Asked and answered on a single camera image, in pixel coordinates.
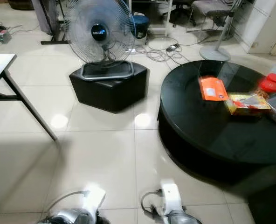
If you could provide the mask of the black rack with cloth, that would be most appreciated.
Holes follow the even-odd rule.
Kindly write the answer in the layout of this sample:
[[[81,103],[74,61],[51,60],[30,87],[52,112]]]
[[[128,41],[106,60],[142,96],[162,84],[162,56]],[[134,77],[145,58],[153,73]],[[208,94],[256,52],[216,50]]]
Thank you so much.
[[[66,39],[66,10],[62,2],[66,0],[31,0],[39,27],[42,32],[51,36],[48,41],[41,41],[41,45],[69,44]]]

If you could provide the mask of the dark round pot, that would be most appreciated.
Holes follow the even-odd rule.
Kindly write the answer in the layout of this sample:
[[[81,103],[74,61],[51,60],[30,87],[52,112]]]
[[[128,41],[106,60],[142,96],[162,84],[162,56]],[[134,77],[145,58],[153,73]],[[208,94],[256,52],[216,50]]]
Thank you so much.
[[[12,9],[30,11],[34,10],[32,0],[7,0]]]

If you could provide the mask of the black hexagonal stool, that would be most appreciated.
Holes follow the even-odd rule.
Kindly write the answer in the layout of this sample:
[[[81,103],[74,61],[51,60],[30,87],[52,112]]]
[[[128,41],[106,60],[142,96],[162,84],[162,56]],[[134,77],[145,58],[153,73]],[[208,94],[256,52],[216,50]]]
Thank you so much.
[[[123,61],[110,68],[87,63],[69,75],[78,102],[119,113],[146,97],[150,70]]]

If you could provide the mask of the grey table fan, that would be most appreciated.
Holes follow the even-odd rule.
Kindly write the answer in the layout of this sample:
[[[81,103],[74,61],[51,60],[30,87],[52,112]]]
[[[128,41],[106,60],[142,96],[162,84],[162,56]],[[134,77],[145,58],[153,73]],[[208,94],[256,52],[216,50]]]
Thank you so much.
[[[127,61],[136,26],[124,0],[72,0],[66,21],[70,49],[85,64],[85,81],[125,79],[134,73]]]

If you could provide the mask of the blue bin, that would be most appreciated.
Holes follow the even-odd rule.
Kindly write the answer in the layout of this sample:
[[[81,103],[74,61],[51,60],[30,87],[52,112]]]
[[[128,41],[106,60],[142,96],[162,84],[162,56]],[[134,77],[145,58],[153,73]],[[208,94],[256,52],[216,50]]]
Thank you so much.
[[[132,18],[135,24],[135,38],[146,38],[149,33],[150,19],[146,15],[133,15]]]

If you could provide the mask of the black round coffee table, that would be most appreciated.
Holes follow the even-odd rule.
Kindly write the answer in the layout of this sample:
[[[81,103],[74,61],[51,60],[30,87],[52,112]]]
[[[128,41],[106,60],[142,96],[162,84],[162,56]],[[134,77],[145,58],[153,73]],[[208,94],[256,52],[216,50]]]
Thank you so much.
[[[232,186],[276,166],[276,122],[268,115],[236,117],[224,102],[204,100],[200,77],[217,77],[229,93],[255,90],[263,75],[232,62],[199,60],[172,69],[160,90],[159,136],[182,170]]]

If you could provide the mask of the orange paper packet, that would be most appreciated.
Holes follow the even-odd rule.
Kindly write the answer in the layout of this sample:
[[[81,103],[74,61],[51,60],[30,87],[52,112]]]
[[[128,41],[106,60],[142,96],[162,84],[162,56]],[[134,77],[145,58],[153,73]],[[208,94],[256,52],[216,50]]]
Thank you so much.
[[[229,100],[225,84],[216,77],[199,77],[200,94],[205,101],[221,102]]]

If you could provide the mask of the grey floor stand with pole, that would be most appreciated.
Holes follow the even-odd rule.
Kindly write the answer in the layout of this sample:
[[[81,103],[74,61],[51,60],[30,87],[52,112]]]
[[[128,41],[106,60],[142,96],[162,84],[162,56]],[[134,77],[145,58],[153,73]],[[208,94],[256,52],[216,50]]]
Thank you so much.
[[[223,40],[229,32],[230,30],[225,30],[225,28],[223,28],[221,36],[219,37],[215,45],[202,47],[199,51],[200,56],[205,60],[229,61],[230,54],[224,48],[221,47],[221,43],[223,42]]]

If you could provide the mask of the grey office chair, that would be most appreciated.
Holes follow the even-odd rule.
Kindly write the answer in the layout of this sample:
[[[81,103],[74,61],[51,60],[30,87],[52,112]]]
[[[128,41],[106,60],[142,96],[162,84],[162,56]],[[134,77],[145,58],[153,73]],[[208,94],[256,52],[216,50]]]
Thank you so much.
[[[230,30],[233,22],[236,7],[239,7],[242,0],[194,0],[191,4],[190,19],[195,19],[195,13],[213,18],[214,23],[225,30]]]

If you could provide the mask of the yellow and red box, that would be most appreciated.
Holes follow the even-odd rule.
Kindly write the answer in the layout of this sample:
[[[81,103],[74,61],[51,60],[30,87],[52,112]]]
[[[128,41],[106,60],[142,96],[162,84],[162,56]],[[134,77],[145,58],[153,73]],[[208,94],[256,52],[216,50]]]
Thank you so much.
[[[225,105],[230,115],[234,116],[259,117],[271,111],[266,99],[257,94],[229,94],[229,98],[225,101]]]

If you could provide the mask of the white cabinet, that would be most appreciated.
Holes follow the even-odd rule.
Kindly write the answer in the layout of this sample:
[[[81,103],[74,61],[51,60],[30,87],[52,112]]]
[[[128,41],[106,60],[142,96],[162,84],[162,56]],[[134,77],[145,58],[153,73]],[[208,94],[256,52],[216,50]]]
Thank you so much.
[[[276,45],[276,0],[241,0],[232,33],[248,54],[271,54]]]

